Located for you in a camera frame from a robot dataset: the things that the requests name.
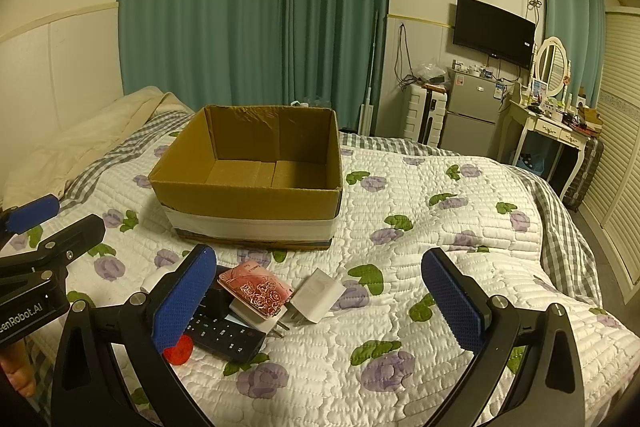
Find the green curtain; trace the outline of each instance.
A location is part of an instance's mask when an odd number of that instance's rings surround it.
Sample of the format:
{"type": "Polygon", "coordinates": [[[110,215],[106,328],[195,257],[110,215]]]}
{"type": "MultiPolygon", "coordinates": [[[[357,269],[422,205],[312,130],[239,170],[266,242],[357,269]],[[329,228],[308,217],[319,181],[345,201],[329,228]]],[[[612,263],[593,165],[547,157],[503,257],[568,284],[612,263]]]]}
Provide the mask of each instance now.
{"type": "Polygon", "coordinates": [[[118,1],[125,92],[158,86],[196,110],[308,98],[355,128],[378,10],[379,97],[387,0],[118,1]]]}
{"type": "Polygon", "coordinates": [[[604,0],[546,0],[545,37],[556,36],[571,60],[569,93],[575,104],[580,86],[595,107],[604,60],[604,0]]]}

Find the screw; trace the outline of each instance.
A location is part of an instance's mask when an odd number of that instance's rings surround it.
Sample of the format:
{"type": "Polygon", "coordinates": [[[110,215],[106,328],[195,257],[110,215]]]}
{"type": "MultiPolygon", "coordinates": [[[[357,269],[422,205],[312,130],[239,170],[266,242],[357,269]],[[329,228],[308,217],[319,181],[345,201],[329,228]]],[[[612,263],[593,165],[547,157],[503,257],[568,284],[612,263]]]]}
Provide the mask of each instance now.
{"type": "Polygon", "coordinates": [[[76,313],[81,312],[85,308],[86,308],[86,302],[84,302],[84,301],[76,301],[76,302],[74,302],[74,305],[71,306],[71,309],[73,311],[75,311],[76,313]]]}
{"type": "Polygon", "coordinates": [[[509,305],[507,297],[502,295],[494,295],[491,297],[491,302],[496,308],[500,308],[501,310],[505,309],[509,305]]]}
{"type": "Polygon", "coordinates": [[[557,302],[552,303],[549,307],[551,308],[551,312],[555,313],[558,317],[562,317],[566,312],[564,306],[562,306],[562,304],[558,304],[557,302]]]}
{"type": "Polygon", "coordinates": [[[142,292],[134,293],[129,297],[129,302],[134,306],[140,306],[144,301],[146,301],[146,295],[142,292]]]}

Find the red floral card box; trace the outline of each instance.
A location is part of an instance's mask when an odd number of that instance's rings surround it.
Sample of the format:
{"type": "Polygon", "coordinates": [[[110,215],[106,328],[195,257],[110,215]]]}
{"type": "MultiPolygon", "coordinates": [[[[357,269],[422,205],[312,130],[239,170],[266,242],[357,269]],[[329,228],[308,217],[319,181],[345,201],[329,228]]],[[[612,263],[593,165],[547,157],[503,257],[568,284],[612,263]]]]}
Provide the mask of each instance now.
{"type": "Polygon", "coordinates": [[[218,277],[220,285],[265,319],[278,314],[293,288],[255,261],[245,261],[218,277]]]}

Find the black suitcase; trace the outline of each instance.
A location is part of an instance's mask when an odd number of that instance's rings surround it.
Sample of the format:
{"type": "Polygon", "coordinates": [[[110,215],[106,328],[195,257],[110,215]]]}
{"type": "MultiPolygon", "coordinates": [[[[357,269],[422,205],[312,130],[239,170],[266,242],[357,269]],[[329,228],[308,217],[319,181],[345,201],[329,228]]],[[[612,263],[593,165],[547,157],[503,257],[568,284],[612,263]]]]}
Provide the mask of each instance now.
{"type": "MultiPolygon", "coordinates": [[[[593,175],[600,163],[600,157],[602,156],[603,150],[604,143],[597,138],[590,137],[587,140],[587,145],[584,147],[584,161],[580,166],[580,170],[575,175],[574,181],[569,185],[564,198],[562,198],[562,203],[564,203],[564,206],[568,209],[573,210],[574,212],[578,210],[578,207],[584,199],[584,195],[589,189],[589,185],[591,185],[593,175]]],[[[571,174],[571,171],[574,170],[577,157],[577,149],[568,146],[564,147],[562,155],[558,161],[558,166],[556,167],[556,172],[554,172],[550,182],[550,185],[553,190],[555,190],[556,194],[560,194],[564,184],[571,174]]]]}

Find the black flat screen tv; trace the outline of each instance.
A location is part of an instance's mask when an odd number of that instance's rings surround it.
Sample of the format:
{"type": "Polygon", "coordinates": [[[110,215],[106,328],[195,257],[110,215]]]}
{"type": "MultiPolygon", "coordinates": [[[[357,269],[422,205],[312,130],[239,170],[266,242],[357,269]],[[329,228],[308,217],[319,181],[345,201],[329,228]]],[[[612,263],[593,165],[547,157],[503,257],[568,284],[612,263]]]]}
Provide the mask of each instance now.
{"type": "Polygon", "coordinates": [[[536,25],[477,0],[458,0],[453,43],[530,68],[536,25]]]}

